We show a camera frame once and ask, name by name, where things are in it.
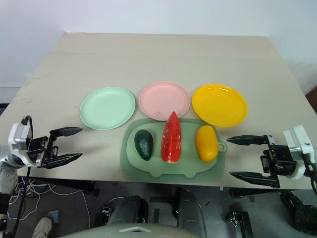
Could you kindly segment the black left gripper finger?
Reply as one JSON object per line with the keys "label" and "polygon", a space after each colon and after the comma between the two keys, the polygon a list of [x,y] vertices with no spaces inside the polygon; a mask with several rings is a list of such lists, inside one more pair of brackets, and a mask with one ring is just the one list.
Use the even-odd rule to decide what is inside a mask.
{"label": "black left gripper finger", "polygon": [[60,166],[67,165],[78,158],[80,158],[83,153],[73,153],[73,154],[65,154],[61,156],[55,156],[52,159],[49,159],[45,162],[46,169],[53,169]]}
{"label": "black left gripper finger", "polygon": [[81,132],[83,128],[80,127],[63,127],[50,131],[50,139],[57,139],[60,136],[72,136]]}

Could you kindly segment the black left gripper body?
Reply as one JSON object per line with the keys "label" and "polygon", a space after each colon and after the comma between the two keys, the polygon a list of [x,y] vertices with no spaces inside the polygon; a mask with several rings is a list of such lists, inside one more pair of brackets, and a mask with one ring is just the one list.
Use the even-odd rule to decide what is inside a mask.
{"label": "black left gripper body", "polygon": [[30,141],[27,155],[35,163],[35,167],[46,169],[57,167],[56,139],[57,137],[51,134],[49,137],[43,136]]}

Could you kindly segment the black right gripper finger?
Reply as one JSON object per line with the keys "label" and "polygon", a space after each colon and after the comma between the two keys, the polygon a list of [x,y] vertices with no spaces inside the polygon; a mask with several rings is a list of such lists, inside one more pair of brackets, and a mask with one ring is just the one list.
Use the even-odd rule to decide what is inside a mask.
{"label": "black right gripper finger", "polygon": [[263,176],[261,173],[256,172],[229,172],[229,174],[250,184],[280,188],[278,175],[275,172],[270,176]]}
{"label": "black right gripper finger", "polygon": [[268,144],[268,139],[266,135],[257,136],[257,135],[240,135],[240,136],[233,136],[226,140],[227,142],[234,143],[237,145],[262,145]]}

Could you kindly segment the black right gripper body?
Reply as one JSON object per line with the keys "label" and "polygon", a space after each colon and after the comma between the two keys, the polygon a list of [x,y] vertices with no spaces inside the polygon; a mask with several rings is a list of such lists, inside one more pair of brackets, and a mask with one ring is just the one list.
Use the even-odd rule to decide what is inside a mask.
{"label": "black right gripper body", "polygon": [[272,177],[290,176],[293,174],[296,162],[293,160],[290,150],[286,145],[277,145],[271,135],[263,135],[264,144],[268,149],[263,151],[261,163],[264,173]]}

